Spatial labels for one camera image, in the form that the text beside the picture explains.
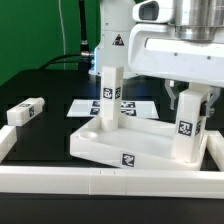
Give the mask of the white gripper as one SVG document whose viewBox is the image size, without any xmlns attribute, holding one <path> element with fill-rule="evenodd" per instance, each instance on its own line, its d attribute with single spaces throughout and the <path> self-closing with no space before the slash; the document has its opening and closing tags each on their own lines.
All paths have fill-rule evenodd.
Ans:
<svg viewBox="0 0 224 224">
<path fill-rule="evenodd" d="M 166 79 L 171 110 L 177 107 L 179 81 L 216 86 L 200 108 L 201 116 L 211 117 L 224 88 L 224 0 L 144 0 L 132 16 L 131 70 Z"/>
</svg>

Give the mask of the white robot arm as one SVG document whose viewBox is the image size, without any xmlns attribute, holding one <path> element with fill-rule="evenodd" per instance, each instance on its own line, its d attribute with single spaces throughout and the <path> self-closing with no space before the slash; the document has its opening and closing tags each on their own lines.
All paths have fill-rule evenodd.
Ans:
<svg viewBox="0 0 224 224">
<path fill-rule="evenodd" d="M 211 87 L 210 115 L 224 88 L 224 0 L 99 0 L 100 42 L 90 73 L 122 66 L 147 75 Z"/>
</svg>

